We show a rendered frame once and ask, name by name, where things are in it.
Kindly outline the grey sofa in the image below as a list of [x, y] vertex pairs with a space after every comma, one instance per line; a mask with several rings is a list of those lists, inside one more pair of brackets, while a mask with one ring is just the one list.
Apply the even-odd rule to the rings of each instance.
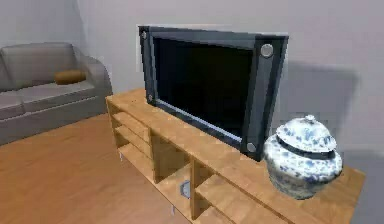
[[[86, 80], [58, 85], [57, 72], [81, 70]], [[112, 93], [106, 67], [65, 42], [0, 48], [0, 145], [106, 112]]]

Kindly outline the wooden television stand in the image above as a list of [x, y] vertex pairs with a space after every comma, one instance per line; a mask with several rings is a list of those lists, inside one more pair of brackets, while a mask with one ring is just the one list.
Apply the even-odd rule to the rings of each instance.
[[365, 182], [357, 169], [295, 200], [274, 188], [265, 163], [149, 105], [144, 89], [106, 105], [120, 157], [192, 224], [351, 224]]

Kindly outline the blue and white jar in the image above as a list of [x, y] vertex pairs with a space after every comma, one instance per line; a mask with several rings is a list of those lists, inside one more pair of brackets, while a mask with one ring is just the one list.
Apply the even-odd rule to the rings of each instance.
[[336, 148], [335, 138], [313, 115], [288, 121], [264, 143], [271, 183], [296, 200], [313, 197], [342, 173]]

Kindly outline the black television set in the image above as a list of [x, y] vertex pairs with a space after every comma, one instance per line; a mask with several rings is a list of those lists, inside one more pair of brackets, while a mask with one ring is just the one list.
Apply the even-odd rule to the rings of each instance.
[[140, 25], [149, 104], [261, 161], [289, 36]]

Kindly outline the brown cylindrical cushion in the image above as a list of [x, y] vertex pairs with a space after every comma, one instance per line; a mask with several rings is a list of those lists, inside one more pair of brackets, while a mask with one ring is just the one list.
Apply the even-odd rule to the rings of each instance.
[[58, 85], [74, 84], [85, 80], [86, 74], [81, 70], [66, 70], [54, 75], [54, 81]]

